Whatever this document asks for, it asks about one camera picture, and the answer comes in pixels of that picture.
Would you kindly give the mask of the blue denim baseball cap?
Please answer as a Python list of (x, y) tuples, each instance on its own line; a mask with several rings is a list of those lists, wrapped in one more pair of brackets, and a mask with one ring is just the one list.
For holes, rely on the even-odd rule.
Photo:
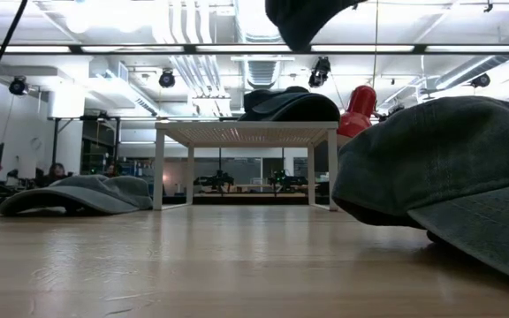
[(265, 0), (268, 19), (292, 51), (306, 50), (338, 13), (367, 0)]

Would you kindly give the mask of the grey baseball cap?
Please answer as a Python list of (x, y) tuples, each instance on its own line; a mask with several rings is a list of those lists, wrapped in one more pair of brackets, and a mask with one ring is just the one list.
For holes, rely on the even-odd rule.
[(509, 276), (509, 102), (455, 96), (396, 112), (339, 150), (331, 197), (362, 223), (423, 230)]
[(132, 176), (108, 178), (80, 175), (60, 179), (48, 186), (22, 191), (0, 204), (0, 214), (15, 216), (38, 208), (83, 210), (104, 215), (131, 213), (153, 208), (148, 183)]

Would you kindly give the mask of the black overhead frame beam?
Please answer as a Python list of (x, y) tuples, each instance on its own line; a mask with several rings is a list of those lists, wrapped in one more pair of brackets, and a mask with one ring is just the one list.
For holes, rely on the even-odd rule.
[(10, 45), (7, 55), (470, 55), (509, 56), (509, 44), (312, 44), (291, 50), (284, 44)]

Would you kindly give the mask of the dark navy baseball cap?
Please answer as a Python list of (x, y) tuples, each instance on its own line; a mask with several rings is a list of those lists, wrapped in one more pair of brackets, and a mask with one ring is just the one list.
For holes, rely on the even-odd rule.
[(256, 89), (243, 96), (245, 113), (239, 121), (338, 122), (338, 106), (325, 95), (304, 87), (284, 90)]

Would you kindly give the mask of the red desk lamp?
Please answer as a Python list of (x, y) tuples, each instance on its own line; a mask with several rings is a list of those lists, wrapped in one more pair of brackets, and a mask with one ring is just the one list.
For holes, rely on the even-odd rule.
[(376, 91), (370, 86), (358, 86), (351, 93), (346, 112), (341, 115), (337, 134), (354, 138), (371, 126), (376, 107)]

